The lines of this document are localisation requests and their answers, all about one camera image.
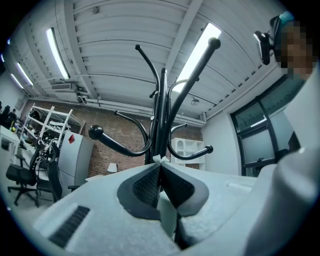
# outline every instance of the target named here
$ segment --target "ceiling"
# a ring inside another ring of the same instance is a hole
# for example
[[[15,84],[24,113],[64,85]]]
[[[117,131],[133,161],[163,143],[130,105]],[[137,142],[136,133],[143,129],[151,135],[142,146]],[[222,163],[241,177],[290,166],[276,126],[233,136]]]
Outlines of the ceiling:
[[[167,68],[171,86],[202,29],[212,23],[221,30],[221,47],[179,111],[200,120],[240,87],[252,86],[259,69],[263,74],[253,32],[269,30],[269,20],[283,11],[265,0],[44,0],[16,28],[4,64],[29,97],[59,100],[51,85],[63,82],[62,75],[46,37],[53,27],[71,76],[65,82],[77,84],[91,99],[151,108],[153,74],[135,45],[141,45],[159,74]],[[16,62],[34,86],[27,86]],[[191,105],[194,98],[198,105]]]

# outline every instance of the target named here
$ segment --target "fluorescent light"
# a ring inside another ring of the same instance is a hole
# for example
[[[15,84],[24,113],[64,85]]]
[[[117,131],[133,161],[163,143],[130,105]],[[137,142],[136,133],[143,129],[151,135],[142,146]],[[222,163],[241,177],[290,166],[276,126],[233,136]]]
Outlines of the fluorescent light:
[[[10,74],[13,78],[13,80],[23,89],[22,85],[19,83],[19,81],[16,79],[16,77],[14,76],[14,74]]]
[[[210,38],[218,38],[221,34],[220,29],[212,25],[211,23],[208,23],[203,32],[202,35],[200,36],[198,42],[196,43],[189,59],[187,60],[186,64],[184,65],[177,81],[183,80],[183,79],[189,79],[192,71],[195,69],[197,66],[201,56],[204,54],[205,50],[208,47],[209,44],[209,39]],[[176,91],[178,93],[181,92],[183,87],[185,86],[186,83],[181,83],[174,87],[173,91]]]
[[[48,39],[48,42],[49,42],[49,45],[50,45],[50,49],[51,49],[51,52],[53,54],[53,57],[54,57],[54,60],[56,62],[56,64],[58,65],[58,68],[61,72],[61,75],[63,77],[64,80],[68,80],[70,78],[69,76],[69,73],[65,67],[65,64],[63,63],[62,61],[62,58],[61,58],[61,54],[60,54],[60,51],[58,49],[58,45],[57,45],[57,40],[56,40],[56,37],[55,37],[55,31],[54,31],[54,28],[49,28],[47,31],[46,31],[46,37]]]
[[[29,82],[30,85],[34,85],[33,82],[31,82],[31,80],[29,79],[29,77],[27,76],[26,72],[23,70],[22,66],[20,65],[20,63],[17,63],[18,68],[20,69],[20,71],[22,72],[22,74],[24,75],[25,79]]]
[[[253,125],[251,125],[250,127],[255,127],[255,126],[257,126],[258,124],[261,124],[261,123],[263,123],[264,121],[266,121],[267,119],[266,118],[264,118],[263,120],[261,120],[261,121],[259,121],[259,122],[256,122],[256,123],[254,123]]]

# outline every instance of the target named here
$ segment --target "red sticker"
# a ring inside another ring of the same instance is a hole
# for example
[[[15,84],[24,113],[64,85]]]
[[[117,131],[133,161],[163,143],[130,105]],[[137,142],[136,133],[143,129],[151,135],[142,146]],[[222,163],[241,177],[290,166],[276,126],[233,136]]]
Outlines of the red sticker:
[[[72,135],[70,136],[70,138],[68,138],[68,141],[69,141],[70,144],[71,144],[72,142],[74,142],[74,141],[75,141],[75,136],[72,134]]]

